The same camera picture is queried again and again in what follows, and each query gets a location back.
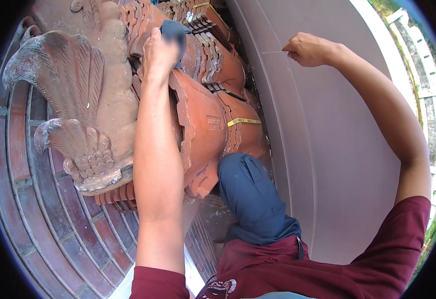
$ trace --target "pink wall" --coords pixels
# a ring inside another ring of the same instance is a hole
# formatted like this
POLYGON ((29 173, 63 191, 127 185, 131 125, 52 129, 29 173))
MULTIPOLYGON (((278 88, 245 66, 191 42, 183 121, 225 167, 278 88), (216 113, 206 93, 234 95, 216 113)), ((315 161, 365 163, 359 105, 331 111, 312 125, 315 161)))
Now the pink wall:
POLYGON ((280 51, 298 31, 340 42, 390 77, 348 0, 228 0, 252 66, 276 186, 311 259, 346 264, 393 206, 399 160, 362 98, 335 69, 303 68, 280 51))

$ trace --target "person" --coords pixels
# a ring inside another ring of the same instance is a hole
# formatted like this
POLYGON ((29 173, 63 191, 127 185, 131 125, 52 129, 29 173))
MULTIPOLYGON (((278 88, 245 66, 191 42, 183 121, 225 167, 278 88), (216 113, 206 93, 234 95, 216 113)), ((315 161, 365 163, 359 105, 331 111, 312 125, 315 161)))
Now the person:
MULTIPOLYGON (((223 202, 239 223, 227 233, 216 280, 197 298, 398 298, 414 271, 429 220, 431 177, 422 129, 401 93, 346 46, 298 33, 282 49, 304 67, 335 67, 359 92, 400 159, 395 205, 349 265, 312 261, 258 159, 233 153, 218 166, 223 202)), ((172 129, 168 77, 178 49, 153 29, 143 48, 133 168, 140 226, 130 298, 189 298, 182 228, 184 172, 172 129)))

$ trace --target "yellow tape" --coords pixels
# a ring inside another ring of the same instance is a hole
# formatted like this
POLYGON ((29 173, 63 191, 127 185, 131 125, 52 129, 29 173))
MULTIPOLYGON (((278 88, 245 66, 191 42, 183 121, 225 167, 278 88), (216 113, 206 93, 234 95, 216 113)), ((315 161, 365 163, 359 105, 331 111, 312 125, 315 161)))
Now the yellow tape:
POLYGON ((237 123, 261 123, 261 121, 256 121, 256 120, 250 120, 247 118, 235 118, 233 119, 231 122, 228 122, 228 127, 231 127, 234 124, 237 123))
POLYGON ((203 5, 208 5, 209 4, 209 2, 205 2, 205 3, 201 3, 201 4, 196 4, 196 5, 193 5, 193 8, 197 8, 197 7, 200 7, 200 6, 203 6, 203 5))

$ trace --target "knee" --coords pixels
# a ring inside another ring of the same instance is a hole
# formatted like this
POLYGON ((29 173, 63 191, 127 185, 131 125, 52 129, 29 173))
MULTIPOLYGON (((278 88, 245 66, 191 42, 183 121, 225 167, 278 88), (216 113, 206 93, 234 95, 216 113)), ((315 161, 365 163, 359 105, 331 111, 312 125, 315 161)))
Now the knee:
POLYGON ((234 153, 227 154, 219 161, 218 173, 220 174, 222 172, 233 171, 239 168, 239 164, 243 162, 246 156, 249 156, 249 154, 242 153, 242 152, 234 152, 234 153))

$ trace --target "leg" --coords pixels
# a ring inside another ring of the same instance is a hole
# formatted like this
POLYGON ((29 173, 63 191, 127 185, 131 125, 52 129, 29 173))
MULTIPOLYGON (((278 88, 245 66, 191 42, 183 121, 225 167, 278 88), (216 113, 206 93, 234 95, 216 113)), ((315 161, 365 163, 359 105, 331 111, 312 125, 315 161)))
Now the leg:
POLYGON ((241 239, 265 246, 299 236, 299 222, 285 214, 286 205, 259 159, 241 152, 223 157, 218 165, 219 189, 224 204, 237 216, 226 241, 241 239))

